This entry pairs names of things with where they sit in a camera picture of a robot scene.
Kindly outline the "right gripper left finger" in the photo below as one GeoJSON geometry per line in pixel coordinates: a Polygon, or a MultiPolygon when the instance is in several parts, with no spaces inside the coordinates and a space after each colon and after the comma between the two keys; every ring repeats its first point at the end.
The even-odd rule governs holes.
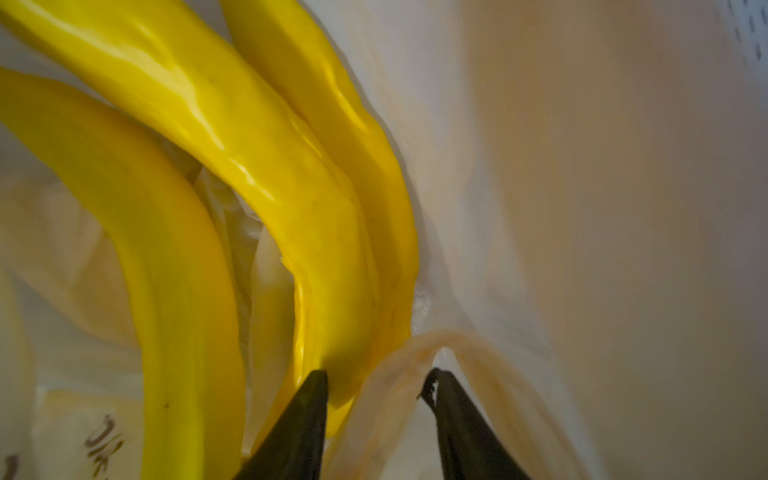
{"type": "Polygon", "coordinates": [[[312,371],[235,479],[319,479],[327,404],[327,373],[324,370],[312,371]]]}

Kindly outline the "beige plastic bag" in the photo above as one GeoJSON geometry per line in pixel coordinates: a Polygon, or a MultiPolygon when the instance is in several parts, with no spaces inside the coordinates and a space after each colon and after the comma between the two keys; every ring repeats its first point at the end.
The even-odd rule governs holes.
{"type": "MultiPolygon", "coordinates": [[[[387,136],[419,249],[410,335],[327,433],[320,477],[440,478],[418,393],[450,352],[532,479],[765,478],[767,76],[718,1],[297,2],[387,136]]],[[[238,473],[292,359],[276,241],[1,20],[3,69],[131,118],[206,208],[238,315],[238,473]]],[[[145,479],[143,394],[111,238],[1,120],[2,475],[145,479]]]]}

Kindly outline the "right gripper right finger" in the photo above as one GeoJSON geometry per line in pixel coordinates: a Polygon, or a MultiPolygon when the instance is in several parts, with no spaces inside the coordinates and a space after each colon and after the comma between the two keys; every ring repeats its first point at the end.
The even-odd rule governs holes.
{"type": "Polygon", "coordinates": [[[445,479],[529,479],[452,372],[433,368],[419,397],[436,419],[445,479]]]}

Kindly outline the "orange-yellow banana bunch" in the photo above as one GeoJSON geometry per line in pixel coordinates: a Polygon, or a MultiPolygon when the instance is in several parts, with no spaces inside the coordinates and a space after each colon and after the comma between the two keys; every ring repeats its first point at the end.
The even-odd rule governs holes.
{"type": "Polygon", "coordinates": [[[225,1],[231,39],[182,1],[5,1],[1,20],[228,183],[296,288],[289,371],[268,421],[328,373],[335,436],[411,332],[418,234],[399,162],[297,1],[225,1]]]}

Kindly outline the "single yellow banana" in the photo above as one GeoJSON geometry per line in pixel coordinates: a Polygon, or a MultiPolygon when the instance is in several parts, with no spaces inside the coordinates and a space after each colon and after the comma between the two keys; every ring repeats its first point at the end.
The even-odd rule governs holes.
{"type": "Polygon", "coordinates": [[[3,69],[1,120],[117,250],[141,347],[142,477],[234,477],[245,415],[238,315],[192,186],[153,134],[62,82],[3,69]]]}

